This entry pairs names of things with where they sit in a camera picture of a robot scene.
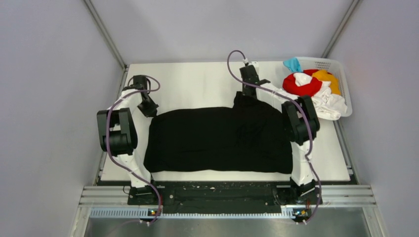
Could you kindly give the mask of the black t shirt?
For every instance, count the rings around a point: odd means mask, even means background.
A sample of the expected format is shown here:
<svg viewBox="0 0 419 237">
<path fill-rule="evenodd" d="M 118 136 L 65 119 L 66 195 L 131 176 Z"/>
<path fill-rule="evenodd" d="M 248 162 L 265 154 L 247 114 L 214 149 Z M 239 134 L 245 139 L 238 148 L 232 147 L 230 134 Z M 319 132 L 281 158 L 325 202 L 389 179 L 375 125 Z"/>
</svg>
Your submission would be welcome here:
<svg viewBox="0 0 419 237">
<path fill-rule="evenodd" d="M 228 107 L 173 110 L 152 119 L 144 165 L 152 173 L 253 171 L 290 174 L 282 113 L 238 92 Z"/>
</svg>

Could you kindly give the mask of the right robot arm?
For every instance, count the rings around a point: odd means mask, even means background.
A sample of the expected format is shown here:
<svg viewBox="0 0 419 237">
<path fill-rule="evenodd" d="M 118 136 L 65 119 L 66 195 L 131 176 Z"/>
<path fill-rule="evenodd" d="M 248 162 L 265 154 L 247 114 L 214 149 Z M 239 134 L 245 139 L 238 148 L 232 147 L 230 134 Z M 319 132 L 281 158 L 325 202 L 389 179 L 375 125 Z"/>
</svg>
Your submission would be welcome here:
<svg viewBox="0 0 419 237">
<path fill-rule="evenodd" d="M 245 63 L 240 68 L 240 75 L 245 95 L 264 101 L 282 113 L 285 136 L 292 145 L 290 187 L 274 191 L 276 201 L 281 205 L 320 204 L 322 188 L 311 161 L 320 123 L 311 97 L 288 95 L 270 81 L 260 80 L 253 63 Z"/>
</svg>

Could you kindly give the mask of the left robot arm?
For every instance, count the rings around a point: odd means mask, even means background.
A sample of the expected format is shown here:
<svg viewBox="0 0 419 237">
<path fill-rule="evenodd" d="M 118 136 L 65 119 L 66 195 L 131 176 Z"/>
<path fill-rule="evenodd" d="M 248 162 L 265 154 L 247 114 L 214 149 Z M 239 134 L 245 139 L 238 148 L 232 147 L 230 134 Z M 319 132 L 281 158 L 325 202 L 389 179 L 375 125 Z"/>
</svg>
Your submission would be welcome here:
<svg viewBox="0 0 419 237">
<path fill-rule="evenodd" d="M 158 104 L 150 97 L 161 84 L 147 75 L 134 75 L 123 88 L 121 96 L 107 110 L 97 112 L 99 142 L 110 160 L 126 171 L 134 188 L 142 188 L 139 196 L 146 204 L 162 204 L 158 189 L 152 184 L 152 175 L 138 163 L 138 136 L 133 112 L 138 109 L 146 118 L 157 116 Z"/>
</svg>

